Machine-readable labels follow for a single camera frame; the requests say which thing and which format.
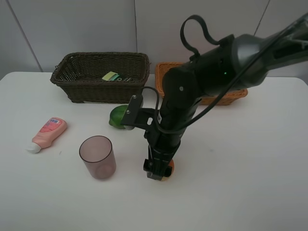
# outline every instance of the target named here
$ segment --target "black cable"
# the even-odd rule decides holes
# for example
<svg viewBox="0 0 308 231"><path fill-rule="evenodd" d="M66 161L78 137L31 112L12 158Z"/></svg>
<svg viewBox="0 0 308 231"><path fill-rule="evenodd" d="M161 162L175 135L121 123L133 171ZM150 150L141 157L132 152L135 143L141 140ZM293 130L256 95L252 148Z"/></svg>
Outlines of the black cable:
<svg viewBox="0 0 308 231"><path fill-rule="evenodd" d="M159 122L158 122L158 105L159 105L159 94L158 91L155 88L152 87L144 87L148 89L152 89L156 92L156 106L155 106L155 111L154 111L154 122L157 128L165 133L165 134L173 134L177 133L180 130L188 127L189 125L193 124L196 122L198 119L203 117L206 113L208 113L221 99L224 97L224 95L232 88L232 86L241 78L241 76L259 59L261 56L268 51L269 48L271 48L273 45L275 45L279 40L281 40L283 37L289 33L292 29L294 29L295 26L297 26L299 23L302 23L303 20L308 17L307 14L304 16L300 17L298 20L296 20L294 23L289 25L286 29L282 30L279 32L268 44L266 44L260 51L257 53L244 67L243 69L236 75L234 79L231 80L231 82L226 86L226 88L217 96L217 98L208 106L206 109L204 109L201 113L196 115L194 118L192 118L190 121L186 122L185 124L181 125L177 129L172 129L172 130L165 130L162 127L160 127Z"/></svg>
<svg viewBox="0 0 308 231"><path fill-rule="evenodd" d="M211 37L211 35L209 34L208 29L207 29L207 25L206 25L204 19L203 19L202 17L198 16L198 15L192 15L192 16L188 17L188 18L185 20L185 22L182 24L181 30L180 30L181 42L182 42L183 46L184 46L186 49L188 49L189 51L193 52L194 55L195 55L195 57L197 57L197 56L200 55L200 54L199 54L199 51L198 51L195 47L192 47L192 46L187 42L187 40L186 40L186 38L185 38L185 35L184 35L184 27L185 27L185 24L186 24L186 22L187 22L188 20L190 20L190 19L193 19L193 20L197 21L197 22L200 24L200 26L201 26L201 28L202 28L202 31L203 31L203 35L204 35L205 39L206 39L209 43L211 43L211 44L213 44L213 45L219 45L219 41L214 40L214 39Z"/></svg>

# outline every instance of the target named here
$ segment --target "white wall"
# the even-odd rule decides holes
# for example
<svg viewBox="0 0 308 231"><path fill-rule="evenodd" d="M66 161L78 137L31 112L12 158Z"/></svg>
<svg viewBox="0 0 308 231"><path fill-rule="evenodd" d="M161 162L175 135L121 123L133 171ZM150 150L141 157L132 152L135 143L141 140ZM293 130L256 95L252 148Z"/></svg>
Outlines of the white wall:
<svg viewBox="0 0 308 231"><path fill-rule="evenodd" d="M254 34L268 0L136 0L138 51L150 57L151 72L158 62L188 61L192 55L180 40L180 27L192 14L204 18L212 37ZM201 27L188 21L187 41L199 52L213 48Z"/></svg>
<svg viewBox="0 0 308 231"><path fill-rule="evenodd" d="M256 36L278 32L308 12L308 0L271 0ZM300 77L308 83L308 62L272 70L269 76Z"/></svg>
<svg viewBox="0 0 308 231"><path fill-rule="evenodd" d="M153 73L157 62L184 62L191 56L180 41L180 26L188 16L201 15L215 39L254 34L269 0L0 0L0 79L12 71L39 71L6 1L43 71L53 71L70 52L138 50L149 55ZM308 0L270 0L257 36L283 29L306 11ZM200 52L213 48L196 22L187 23L185 34ZM307 73L304 63L269 75L308 83Z"/></svg>
<svg viewBox="0 0 308 231"><path fill-rule="evenodd" d="M0 0L0 80L13 71L39 71L7 3Z"/></svg>
<svg viewBox="0 0 308 231"><path fill-rule="evenodd" d="M134 0L10 0L43 71L78 51L136 52Z"/></svg>

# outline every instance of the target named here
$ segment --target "lime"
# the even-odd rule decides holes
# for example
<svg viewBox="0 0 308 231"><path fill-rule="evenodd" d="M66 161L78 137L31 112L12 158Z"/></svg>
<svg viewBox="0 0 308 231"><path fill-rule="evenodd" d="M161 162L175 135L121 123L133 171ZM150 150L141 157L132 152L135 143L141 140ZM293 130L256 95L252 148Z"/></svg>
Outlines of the lime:
<svg viewBox="0 0 308 231"><path fill-rule="evenodd" d="M124 113L127 110L128 105L121 105L115 107L110 113L109 124L118 129L125 129L123 125L121 125L121 120L124 116Z"/></svg>

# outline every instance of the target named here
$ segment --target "transparent pink cup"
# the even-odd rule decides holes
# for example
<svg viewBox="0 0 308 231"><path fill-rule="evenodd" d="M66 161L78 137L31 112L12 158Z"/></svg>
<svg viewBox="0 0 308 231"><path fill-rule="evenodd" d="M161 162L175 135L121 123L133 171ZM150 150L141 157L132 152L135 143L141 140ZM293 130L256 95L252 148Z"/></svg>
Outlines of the transparent pink cup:
<svg viewBox="0 0 308 231"><path fill-rule="evenodd" d="M79 155L90 174L96 179L111 177L116 171L116 161L111 141L105 136L92 136L80 146Z"/></svg>

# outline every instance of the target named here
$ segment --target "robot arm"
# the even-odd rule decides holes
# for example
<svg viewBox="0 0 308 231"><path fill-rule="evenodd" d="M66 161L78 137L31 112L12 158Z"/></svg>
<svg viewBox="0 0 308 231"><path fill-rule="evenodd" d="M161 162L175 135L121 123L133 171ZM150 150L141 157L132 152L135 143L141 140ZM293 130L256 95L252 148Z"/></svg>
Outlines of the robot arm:
<svg viewBox="0 0 308 231"><path fill-rule="evenodd" d="M183 33L189 19L197 20L205 38L219 46L202 55L191 47ZM234 38L230 35L214 41L200 16L193 15L187 20L180 35L183 45L194 55L189 62L170 69L164 76L165 97L159 113L158 102L156 109L142 108L142 95L134 95L121 122L128 128L145 130L144 137L149 147L143 169L147 177L154 180L171 175L172 168L168 164L180 146L187 127L184 125L191 121L201 97L223 96L224 89L234 91L257 86L263 82L269 70L308 60L308 14L278 35L265 39L251 35ZM148 125L150 117L153 122Z"/></svg>

